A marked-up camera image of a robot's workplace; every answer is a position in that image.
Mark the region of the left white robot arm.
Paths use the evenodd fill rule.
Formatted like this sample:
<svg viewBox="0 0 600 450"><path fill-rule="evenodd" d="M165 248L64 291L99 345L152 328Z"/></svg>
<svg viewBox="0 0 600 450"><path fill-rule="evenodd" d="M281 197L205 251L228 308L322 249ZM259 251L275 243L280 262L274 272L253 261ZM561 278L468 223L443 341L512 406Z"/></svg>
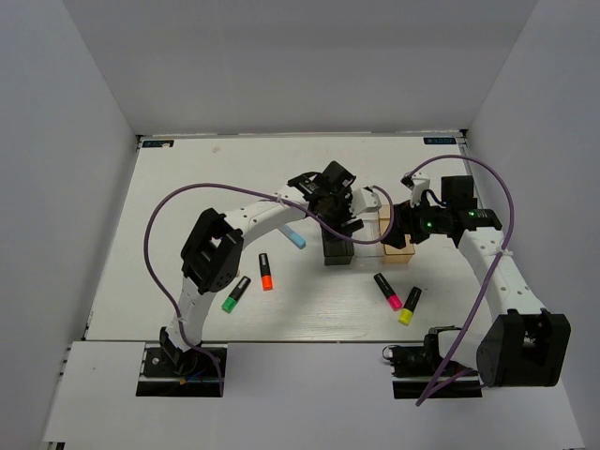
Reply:
<svg viewBox="0 0 600 450"><path fill-rule="evenodd" d="M354 188L354 175L332 161L322 172L305 172L274 193L249 190L256 202L220 213L200 213L180 256L182 289L166 296L174 308L170 323L159 331L159 345L174 373L187 376L208 369L219 378L216 355L205 349L203 326L217 293L234 281L244 249L262 236L292 222L314 219L325 239L352 245L362 229L360 215L380 203L368 187Z"/></svg>

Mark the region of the pink highlighter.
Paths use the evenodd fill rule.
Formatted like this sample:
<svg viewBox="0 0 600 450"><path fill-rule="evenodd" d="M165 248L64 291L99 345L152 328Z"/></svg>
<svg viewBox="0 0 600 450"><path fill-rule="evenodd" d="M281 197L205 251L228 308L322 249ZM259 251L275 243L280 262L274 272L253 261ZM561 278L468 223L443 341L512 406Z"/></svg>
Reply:
<svg viewBox="0 0 600 450"><path fill-rule="evenodd" d="M398 297L395 290L389 284L387 279L384 277L384 275L382 273L377 273L373 276L373 279L376 282L377 286L379 287L380 291L382 292L391 309L393 309L394 311L401 310L403 307L403 303Z"/></svg>

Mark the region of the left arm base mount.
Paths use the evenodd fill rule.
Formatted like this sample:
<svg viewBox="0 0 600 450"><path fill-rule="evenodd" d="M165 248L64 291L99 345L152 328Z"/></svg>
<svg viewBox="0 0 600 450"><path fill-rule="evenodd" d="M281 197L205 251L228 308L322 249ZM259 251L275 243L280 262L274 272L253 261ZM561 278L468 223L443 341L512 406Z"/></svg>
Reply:
<svg viewBox="0 0 600 450"><path fill-rule="evenodd" d="M192 351L178 368L162 348L144 350L138 398L221 398L221 392L218 371L208 356Z"/></svg>

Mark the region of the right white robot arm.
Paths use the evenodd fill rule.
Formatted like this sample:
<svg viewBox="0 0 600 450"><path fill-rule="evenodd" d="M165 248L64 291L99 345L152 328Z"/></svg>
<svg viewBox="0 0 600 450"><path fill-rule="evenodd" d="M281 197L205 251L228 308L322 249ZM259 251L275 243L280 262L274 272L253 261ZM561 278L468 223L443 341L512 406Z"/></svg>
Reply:
<svg viewBox="0 0 600 450"><path fill-rule="evenodd" d="M473 178L444 177L440 198L431 193L429 178L420 172L401 182L411 197L394 207L388 244L420 244L433 234L449 237L485 291L492 324L484 335L454 325L436 326L420 347L388 347L382 356L393 365L395 376L450 377L472 368L487 387L556 385L570 323L564 315L548 311L534 295L502 247L505 236L498 217L479 208Z"/></svg>

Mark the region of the green highlighter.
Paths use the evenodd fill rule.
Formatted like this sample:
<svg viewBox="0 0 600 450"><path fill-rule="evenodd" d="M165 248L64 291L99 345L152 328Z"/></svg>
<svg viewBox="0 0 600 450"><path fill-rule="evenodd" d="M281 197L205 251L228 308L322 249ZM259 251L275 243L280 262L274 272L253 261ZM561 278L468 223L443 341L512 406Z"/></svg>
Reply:
<svg viewBox="0 0 600 450"><path fill-rule="evenodd" d="M251 279L247 276L243 276L223 302L221 309L226 313L231 313L247 290L250 283Z"/></svg>

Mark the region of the yellow highlighter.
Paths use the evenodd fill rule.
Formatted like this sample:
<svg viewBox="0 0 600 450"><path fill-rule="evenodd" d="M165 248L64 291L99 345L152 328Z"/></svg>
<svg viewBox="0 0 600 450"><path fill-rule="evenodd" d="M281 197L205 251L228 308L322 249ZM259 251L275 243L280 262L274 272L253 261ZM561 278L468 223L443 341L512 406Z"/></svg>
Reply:
<svg viewBox="0 0 600 450"><path fill-rule="evenodd" d="M421 297L422 290L418 287L412 287L406 302L402 310L399 313L398 322L404 325L409 325L412 318L416 306L418 305L419 299Z"/></svg>

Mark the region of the light blue highlighter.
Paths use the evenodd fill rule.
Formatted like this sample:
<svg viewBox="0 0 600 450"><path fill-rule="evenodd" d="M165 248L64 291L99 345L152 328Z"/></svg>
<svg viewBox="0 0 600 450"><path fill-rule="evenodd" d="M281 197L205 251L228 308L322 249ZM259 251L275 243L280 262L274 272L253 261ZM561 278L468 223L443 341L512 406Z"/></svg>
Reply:
<svg viewBox="0 0 600 450"><path fill-rule="evenodd" d="M297 248L304 249L306 247L306 240L289 225L283 225L278 230Z"/></svg>

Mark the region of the orange highlighter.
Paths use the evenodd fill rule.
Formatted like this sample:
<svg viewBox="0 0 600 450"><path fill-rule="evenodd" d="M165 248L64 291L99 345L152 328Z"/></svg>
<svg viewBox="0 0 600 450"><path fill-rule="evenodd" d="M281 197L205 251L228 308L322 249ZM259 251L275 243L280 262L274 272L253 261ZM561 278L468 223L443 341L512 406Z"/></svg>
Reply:
<svg viewBox="0 0 600 450"><path fill-rule="evenodd" d="M259 269L261 275L262 289L264 291L272 291L274 285L271 274L270 262L266 253L259 254Z"/></svg>

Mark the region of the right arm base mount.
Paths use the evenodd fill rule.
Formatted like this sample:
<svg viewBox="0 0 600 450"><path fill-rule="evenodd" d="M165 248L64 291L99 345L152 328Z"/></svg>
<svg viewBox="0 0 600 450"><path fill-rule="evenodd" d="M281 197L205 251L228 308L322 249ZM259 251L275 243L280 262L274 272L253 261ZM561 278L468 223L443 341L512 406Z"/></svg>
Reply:
<svg viewBox="0 0 600 450"><path fill-rule="evenodd" d="M437 369L426 357L423 347L389 345L382 349L382 359L391 368L394 399L418 399ZM466 375L432 394L429 399L481 398L477 373Z"/></svg>

